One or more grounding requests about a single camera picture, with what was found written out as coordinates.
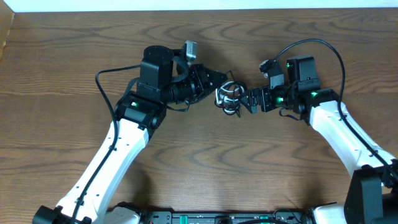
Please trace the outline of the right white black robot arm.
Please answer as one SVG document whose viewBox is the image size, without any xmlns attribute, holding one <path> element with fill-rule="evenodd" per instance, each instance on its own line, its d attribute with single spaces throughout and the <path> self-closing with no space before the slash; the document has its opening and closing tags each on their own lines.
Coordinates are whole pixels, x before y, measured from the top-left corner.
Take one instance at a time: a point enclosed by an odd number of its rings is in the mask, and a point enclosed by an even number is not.
<svg viewBox="0 0 398 224">
<path fill-rule="evenodd" d="M 397 223 L 397 159 L 379 147 L 349 114 L 338 94 L 322 89 L 311 55 L 287 59 L 286 80 L 276 61 L 260 71 L 269 84 L 245 91 L 239 102 L 250 113 L 292 110 L 319 132 L 345 165 L 351 183 L 344 203 L 311 208 L 302 223 Z"/>
</svg>

